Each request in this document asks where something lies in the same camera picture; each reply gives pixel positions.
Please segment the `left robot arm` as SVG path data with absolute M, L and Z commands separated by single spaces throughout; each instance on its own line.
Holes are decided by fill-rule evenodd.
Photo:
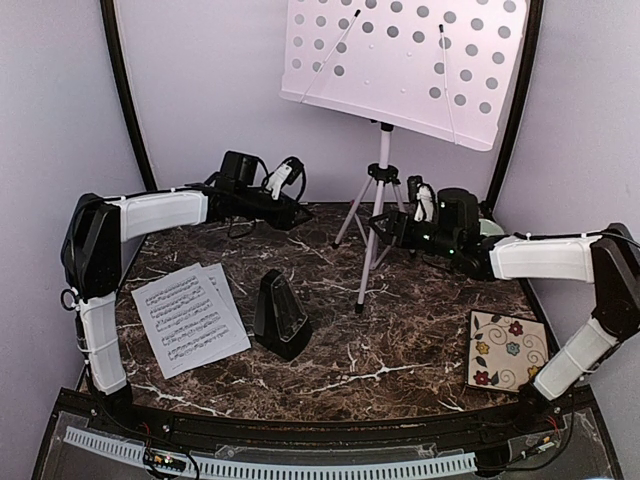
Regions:
M 106 396 L 129 388 L 116 333 L 115 302 L 122 277 L 122 246 L 151 233 L 237 218 L 289 231 L 312 217 L 286 186 L 306 183 L 302 161 L 290 156 L 261 182 L 257 156 L 228 151 L 207 180 L 128 196 L 84 194 L 61 247 L 67 287 L 60 302 L 76 315 L 77 341 L 94 387 Z

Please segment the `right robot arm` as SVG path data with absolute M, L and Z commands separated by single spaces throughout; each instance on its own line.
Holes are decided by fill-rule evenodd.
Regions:
M 568 280 L 595 289 L 589 319 L 530 380 L 529 396 L 511 410 L 511 426 L 530 434 L 547 420 L 547 402 L 638 334 L 639 245 L 621 223 L 586 233 L 507 234 L 481 218 L 476 196 L 464 189 L 432 195 L 422 185 L 415 194 L 413 213 L 392 210 L 370 219 L 384 243 L 446 258 L 474 280 Z

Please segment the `white music stand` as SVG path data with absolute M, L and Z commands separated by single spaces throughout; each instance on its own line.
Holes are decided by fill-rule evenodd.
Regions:
M 493 149 L 528 1 L 291 1 L 280 95 Z

